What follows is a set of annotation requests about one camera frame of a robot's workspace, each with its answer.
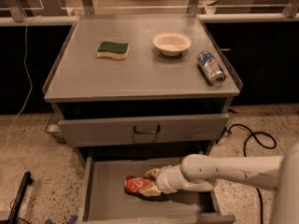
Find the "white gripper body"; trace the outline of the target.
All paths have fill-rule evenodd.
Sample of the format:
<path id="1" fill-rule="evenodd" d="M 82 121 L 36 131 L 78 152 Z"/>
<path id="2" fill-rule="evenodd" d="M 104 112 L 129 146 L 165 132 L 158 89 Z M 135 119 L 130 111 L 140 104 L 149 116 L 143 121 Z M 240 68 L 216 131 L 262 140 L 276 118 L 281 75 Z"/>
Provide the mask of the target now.
<path id="1" fill-rule="evenodd" d="M 157 188 L 165 194 L 175 193 L 178 190 L 189 190 L 192 184 L 185 178 L 179 165 L 162 167 L 155 177 Z"/>

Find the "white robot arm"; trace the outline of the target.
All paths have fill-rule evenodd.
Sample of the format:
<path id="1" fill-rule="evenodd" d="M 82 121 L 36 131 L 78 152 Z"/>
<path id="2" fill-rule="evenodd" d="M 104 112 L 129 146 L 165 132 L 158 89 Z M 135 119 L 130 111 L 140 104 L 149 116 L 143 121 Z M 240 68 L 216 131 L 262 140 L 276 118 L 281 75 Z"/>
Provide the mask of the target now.
<path id="1" fill-rule="evenodd" d="M 189 155 L 181 164 L 146 172 L 144 196 L 212 190 L 218 179 L 275 192 L 270 224 L 299 224 L 299 145 L 284 156 L 214 158 Z"/>

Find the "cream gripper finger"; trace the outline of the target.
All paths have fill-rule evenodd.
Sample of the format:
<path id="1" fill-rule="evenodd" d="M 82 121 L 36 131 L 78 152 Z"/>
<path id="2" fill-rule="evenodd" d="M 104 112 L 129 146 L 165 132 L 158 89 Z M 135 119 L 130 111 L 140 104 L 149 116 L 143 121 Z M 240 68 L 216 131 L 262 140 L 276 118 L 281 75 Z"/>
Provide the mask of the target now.
<path id="1" fill-rule="evenodd" d="M 145 184 L 140 190 L 139 193 L 145 197 L 156 197 L 160 196 L 162 192 L 157 188 L 154 181 L 151 181 Z"/>
<path id="2" fill-rule="evenodd" d="M 159 171 L 160 171 L 159 168 L 150 169 L 150 170 L 148 170 L 145 173 L 145 177 L 147 177 L 147 178 L 155 178 L 157 176 L 157 174 L 159 173 Z"/>

